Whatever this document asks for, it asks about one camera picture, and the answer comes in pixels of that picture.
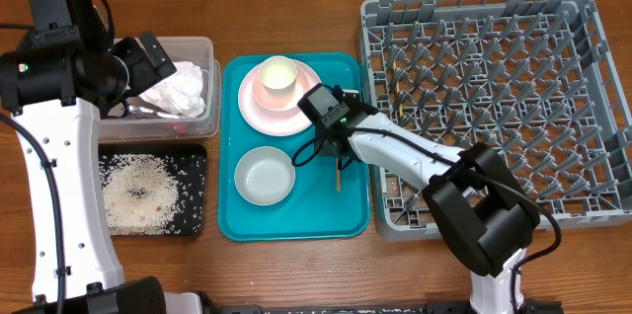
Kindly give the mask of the wooden chopstick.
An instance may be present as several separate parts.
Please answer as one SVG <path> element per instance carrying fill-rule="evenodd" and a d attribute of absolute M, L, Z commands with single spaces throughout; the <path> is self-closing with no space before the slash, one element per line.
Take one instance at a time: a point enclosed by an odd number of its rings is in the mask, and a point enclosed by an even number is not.
<path fill-rule="evenodd" d="M 341 185 L 341 168 L 342 166 L 342 159 L 341 158 L 337 158 L 336 160 L 336 192 L 340 192 L 342 185 Z"/>
<path fill-rule="evenodd" d="M 403 107 L 402 107 L 402 99 L 400 98 L 400 72 L 398 71 L 398 67 L 397 67 L 397 60 L 393 61 L 393 67 L 392 67 L 392 71 L 393 71 L 393 81 L 394 84 L 394 89 L 395 89 L 395 102 L 394 102 L 394 107 L 397 108 L 397 117 L 398 120 L 401 119 L 401 117 L 403 116 Z"/>

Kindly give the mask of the white tissue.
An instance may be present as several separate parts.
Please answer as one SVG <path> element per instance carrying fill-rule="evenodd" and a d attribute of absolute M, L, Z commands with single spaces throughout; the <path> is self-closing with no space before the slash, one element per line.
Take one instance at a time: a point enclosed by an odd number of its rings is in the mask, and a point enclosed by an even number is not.
<path fill-rule="evenodd" d="M 176 72 L 140 95 L 140 99 L 179 117 L 195 118 L 203 113 L 203 70 L 190 61 L 174 63 Z"/>

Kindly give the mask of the red snack wrapper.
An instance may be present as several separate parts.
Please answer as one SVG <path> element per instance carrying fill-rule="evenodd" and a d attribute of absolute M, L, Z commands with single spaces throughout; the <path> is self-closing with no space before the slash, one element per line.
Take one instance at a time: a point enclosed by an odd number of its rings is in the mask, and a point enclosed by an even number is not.
<path fill-rule="evenodd" d="M 128 102 L 124 124 L 130 131 L 145 135 L 185 134 L 191 130 L 182 116 L 174 115 L 156 107 L 135 105 Z"/>

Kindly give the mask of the grey bowl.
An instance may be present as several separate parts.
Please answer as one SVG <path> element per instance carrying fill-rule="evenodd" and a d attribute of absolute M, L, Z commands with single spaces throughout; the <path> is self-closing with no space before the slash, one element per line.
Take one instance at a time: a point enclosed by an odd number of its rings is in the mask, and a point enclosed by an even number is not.
<path fill-rule="evenodd" d="M 270 146 L 248 151 L 238 161 L 234 172 L 239 195 L 259 206 L 284 200 L 290 194 L 295 178 L 295 168 L 287 154 Z"/>

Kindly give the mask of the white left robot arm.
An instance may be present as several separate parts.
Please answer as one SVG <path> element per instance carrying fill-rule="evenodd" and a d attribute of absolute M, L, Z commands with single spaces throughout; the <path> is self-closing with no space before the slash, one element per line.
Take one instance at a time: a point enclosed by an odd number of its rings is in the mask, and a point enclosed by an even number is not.
<path fill-rule="evenodd" d="M 1 57 L 1 119 L 18 134 L 36 235 L 35 313 L 209 313 L 201 292 L 126 280 L 107 223 L 99 127 L 175 66 L 151 33 L 116 39 L 107 0 L 29 0 L 23 45 Z"/>

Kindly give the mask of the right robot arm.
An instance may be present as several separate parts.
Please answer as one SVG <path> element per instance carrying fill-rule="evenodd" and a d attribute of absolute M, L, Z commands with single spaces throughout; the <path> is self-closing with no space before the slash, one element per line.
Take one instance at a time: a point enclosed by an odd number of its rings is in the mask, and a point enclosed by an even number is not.
<path fill-rule="evenodd" d="M 355 92 L 317 84 L 297 103 L 315 127 L 314 152 L 381 167 L 417 188 L 451 253 L 471 273 L 476 313 L 517 313 L 517 274 L 540 218 L 503 158 L 485 143 L 432 142 Z"/>

